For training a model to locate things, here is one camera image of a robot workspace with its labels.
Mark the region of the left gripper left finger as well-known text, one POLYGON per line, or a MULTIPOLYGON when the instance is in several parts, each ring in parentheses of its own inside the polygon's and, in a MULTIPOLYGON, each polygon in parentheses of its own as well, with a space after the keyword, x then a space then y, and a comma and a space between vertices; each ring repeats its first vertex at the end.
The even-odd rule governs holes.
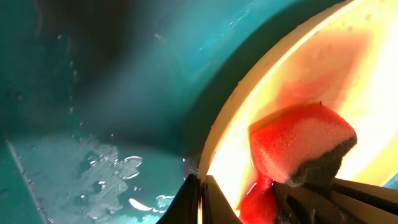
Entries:
POLYGON ((157 224, 197 224, 200 180, 189 174, 157 224))

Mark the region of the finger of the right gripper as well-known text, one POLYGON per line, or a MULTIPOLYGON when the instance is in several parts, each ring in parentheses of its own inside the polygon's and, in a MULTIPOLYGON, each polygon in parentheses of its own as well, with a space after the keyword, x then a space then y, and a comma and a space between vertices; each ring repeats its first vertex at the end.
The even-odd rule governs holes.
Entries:
POLYGON ((281 223, 397 224, 397 190, 334 179, 327 187, 274 182, 281 223))

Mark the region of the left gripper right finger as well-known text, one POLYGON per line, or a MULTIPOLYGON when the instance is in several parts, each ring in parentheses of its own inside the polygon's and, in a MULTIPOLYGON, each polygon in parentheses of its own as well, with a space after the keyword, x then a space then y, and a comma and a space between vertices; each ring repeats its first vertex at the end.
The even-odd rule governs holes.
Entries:
POLYGON ((201 206, 203 224, 242 224, 212 175, 203 183, 201 206))

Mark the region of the red black sponge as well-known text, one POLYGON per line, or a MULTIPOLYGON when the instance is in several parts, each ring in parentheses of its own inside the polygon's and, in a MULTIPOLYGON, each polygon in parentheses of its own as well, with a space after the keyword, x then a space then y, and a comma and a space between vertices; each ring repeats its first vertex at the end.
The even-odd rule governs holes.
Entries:
POLYGON ((239 204, 242 223, 275 223, 273 182, 326 187, 356 145, 354 128, 338 113, 312 103, 284 113, 250 135, 257 177, 239 204))

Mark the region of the yellow plate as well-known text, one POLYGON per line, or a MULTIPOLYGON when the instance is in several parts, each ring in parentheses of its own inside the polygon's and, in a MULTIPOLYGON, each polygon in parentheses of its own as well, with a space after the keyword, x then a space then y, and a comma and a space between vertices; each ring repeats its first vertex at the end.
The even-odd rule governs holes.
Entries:
POLYGON ((276 43, 238 83, 199 165, 201 178, 215 178, 234 217, 256 179, 250 131, 316 101, 358 137, 339 179, 382 187, 397 176, 397 0, 344 1, 324 10, 276 43))

